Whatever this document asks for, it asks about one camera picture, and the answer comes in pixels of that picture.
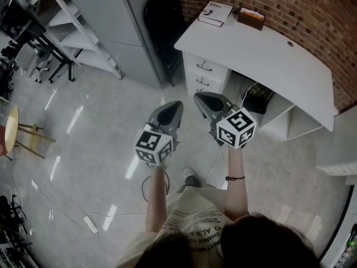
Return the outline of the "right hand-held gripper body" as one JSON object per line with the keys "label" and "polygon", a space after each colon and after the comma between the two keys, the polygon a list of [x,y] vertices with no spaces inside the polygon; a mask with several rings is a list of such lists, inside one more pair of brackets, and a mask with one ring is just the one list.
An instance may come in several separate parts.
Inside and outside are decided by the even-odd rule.
{"label": "right hand-held gripper body", "polygon": [[232,109],[211,123],[210,134],[219,144],[233,149],[243,148],[255,134],[257,122],[244,108]]}

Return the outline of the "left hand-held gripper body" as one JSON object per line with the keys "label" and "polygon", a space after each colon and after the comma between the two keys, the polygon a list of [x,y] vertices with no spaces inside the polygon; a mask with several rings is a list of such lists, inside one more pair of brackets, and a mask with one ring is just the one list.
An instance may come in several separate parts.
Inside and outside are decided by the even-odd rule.
{"label": "left hand-held gripper body", "polygon": [[149,167],[161,166],[179,144],[177,131],[180,126],[181,123],[178,126],[156,126],[146,122],[143,128],[137,131],[134,139],[134,150],[138,159]]}

